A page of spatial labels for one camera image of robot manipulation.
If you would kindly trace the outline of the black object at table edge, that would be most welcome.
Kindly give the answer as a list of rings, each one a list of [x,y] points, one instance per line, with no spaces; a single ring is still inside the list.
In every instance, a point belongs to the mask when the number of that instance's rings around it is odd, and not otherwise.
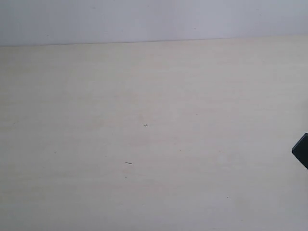
[[[305,133],[292,148],[292,154],[308,169],[308,134]]]

